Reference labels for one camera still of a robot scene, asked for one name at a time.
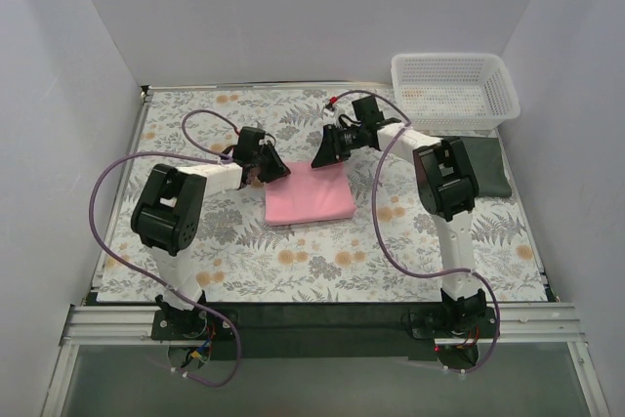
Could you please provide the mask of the pink t shirt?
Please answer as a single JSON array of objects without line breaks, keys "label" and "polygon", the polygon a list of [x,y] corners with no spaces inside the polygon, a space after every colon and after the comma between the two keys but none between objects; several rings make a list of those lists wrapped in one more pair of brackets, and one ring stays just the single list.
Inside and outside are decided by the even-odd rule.
[{"label": "pink t shirt", "polygon": [[265,219],[270,226],[329,222],[354,215],[354,197],[342,163],[316,169],[306,161],[287,166],[288,176],[265,184]]}]

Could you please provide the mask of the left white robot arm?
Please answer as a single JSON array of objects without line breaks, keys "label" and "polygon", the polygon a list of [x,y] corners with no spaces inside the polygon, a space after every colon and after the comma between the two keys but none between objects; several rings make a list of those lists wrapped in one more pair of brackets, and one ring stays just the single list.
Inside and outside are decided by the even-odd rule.
[{"label": "left white robot arm", "polygon": [[228,157],[229,161],[181,168],[155,165],[131,217],[132,231],[166,283],[155,302],[167,323],[189,339],[200,337],[208,325],[204,310],[177,296],[182,293],[194,302],[202,297],[187,249],[199,230],[204,199],[245,188],[254,180],[270,183],[290,174],[273,137],[259,128],[242,128]]}]

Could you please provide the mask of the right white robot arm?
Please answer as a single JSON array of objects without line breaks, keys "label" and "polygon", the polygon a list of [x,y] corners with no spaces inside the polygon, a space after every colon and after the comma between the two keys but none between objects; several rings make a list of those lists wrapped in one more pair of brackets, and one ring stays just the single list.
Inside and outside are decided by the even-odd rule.
[{"label": "right white robot arm", "polygon": [[323,126],[312,167],[344,162],[353,150],[363,147],[382,152],[375,180],[380,178],[390,154],[413,165],[419,199],[437,229],[442,270],[412,272],[393,258],[376,219],[377,183],[371,194],[375,235],[387,261],[398,271],[413,278],[441,280],[443,328],[453,336],[464,336],[485,317],[486,296],[492,293],[487,281],[476,272],[471,224],[479,184],[468,152],[457,137],[437,138],[412,129],[403,111],[373,92],[360,90],[362,97],[352,102],[354,118],[343,116],[336,102],[355,93],[351,90],[333,97],[324,107],[324,113],[336,122]]}]

